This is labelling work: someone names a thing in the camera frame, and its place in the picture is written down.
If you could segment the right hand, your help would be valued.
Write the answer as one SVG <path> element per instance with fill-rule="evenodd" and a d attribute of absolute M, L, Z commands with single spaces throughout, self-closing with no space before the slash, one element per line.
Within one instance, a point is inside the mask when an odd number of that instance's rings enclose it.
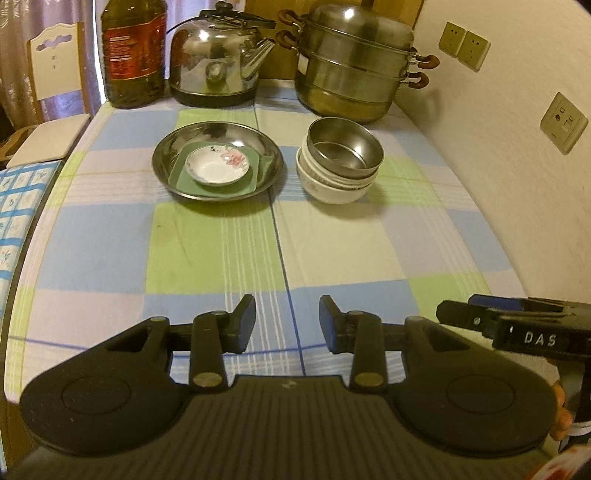
<path fill-rule="evenodd" d="M 557 413 L 553 427 L 550 430 L 550 436 L 553 440 L 560 442 L 566 438 L 572 426 L 573 415 L 565 408 L 566 394 L 561 379 L 558 379 L 552 385 L 552 390 L 556 398 Z"/>

